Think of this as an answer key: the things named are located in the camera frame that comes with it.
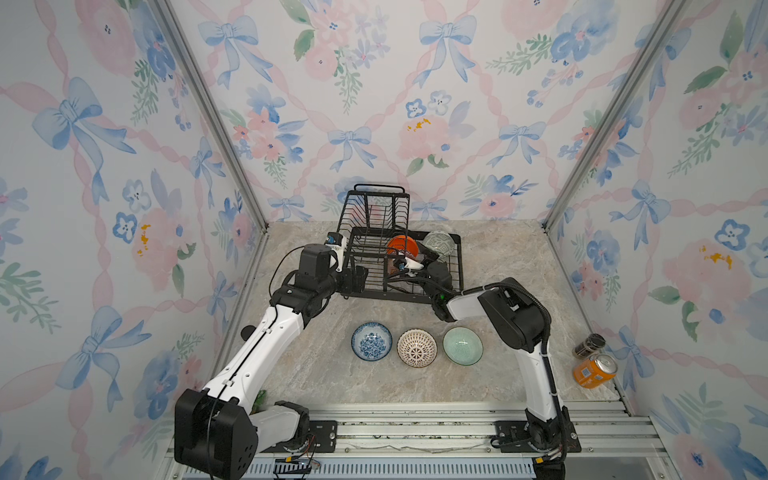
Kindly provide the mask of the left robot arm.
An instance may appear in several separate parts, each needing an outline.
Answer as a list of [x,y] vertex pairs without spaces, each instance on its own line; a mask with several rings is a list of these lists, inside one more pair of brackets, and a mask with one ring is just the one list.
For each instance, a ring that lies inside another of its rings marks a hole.
[[364,288],[365,267],[330,270],[315,277],[290,273],[272,293],[262,320],[245,344],[202,389],[185,390],[174,409],[174,459],[220,479],[240,479],[254,456],[275,446],[297,451],[311,438],[309,411],[278,401],[254,412],[253,406],[278,360],[336,293]]

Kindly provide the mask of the mint green ceramic bowl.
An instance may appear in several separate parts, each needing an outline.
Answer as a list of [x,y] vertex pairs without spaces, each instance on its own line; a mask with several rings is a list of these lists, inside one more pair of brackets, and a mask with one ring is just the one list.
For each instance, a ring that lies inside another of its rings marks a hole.
[[444,335],[443,350],[455,364],[471,366],[482,358],[483,344],[474,331],[455,327]]

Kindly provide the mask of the green patterned ceramic bowl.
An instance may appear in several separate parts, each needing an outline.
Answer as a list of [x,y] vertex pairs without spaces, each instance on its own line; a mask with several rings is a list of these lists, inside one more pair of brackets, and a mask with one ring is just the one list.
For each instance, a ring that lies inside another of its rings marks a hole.
[[456,250],[456,242],[452,236],[444,231],[429,232],[422,240],[422,244],[439,256],[449,256]]

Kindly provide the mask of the brown lattice ceramic bowl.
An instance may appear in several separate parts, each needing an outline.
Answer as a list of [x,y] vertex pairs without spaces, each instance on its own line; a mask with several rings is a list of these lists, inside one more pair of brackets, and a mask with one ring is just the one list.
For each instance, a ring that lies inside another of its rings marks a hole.
[[437,342],[425,330],[410,329],[399,337],[397,353],[401,361],[407,366],[424,368],[431,365],[436,359]]

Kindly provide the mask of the blue patterned ceramic bowl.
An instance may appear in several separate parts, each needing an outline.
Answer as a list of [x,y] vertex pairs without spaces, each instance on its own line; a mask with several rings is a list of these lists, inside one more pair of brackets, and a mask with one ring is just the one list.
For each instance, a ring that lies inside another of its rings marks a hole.
[[375,362],[385,358],[392,349],[392,334],[381,323],[367,322],[352,334],[351,348],[361,360]]

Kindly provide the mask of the orange plastic bowl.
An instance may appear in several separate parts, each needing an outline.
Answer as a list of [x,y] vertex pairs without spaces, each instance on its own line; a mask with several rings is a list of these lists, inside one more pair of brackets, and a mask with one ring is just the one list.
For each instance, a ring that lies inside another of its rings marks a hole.
[[388,255],[405,255],[415,259],[420,254],[420,249],[416,240],[407,235],[397,235],[391,238],[386,245]]

